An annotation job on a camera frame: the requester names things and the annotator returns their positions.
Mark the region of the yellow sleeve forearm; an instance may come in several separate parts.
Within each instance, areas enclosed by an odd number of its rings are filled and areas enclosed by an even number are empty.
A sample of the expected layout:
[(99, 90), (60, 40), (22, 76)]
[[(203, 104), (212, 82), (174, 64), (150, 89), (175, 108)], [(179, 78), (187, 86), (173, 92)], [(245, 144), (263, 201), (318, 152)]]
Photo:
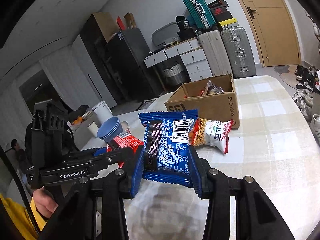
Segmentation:
[(38, 239), (27, 209), (1, 194), (1, 239)]

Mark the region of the left hand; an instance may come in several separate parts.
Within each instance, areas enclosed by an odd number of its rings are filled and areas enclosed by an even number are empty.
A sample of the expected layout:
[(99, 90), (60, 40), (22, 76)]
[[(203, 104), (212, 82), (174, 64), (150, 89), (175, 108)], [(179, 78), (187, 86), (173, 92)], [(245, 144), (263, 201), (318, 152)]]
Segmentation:
[(49, 219), (58, 208), (56, 201), (45, 191), (44, 187), (33, 192), (36, 209), (43, 217)]

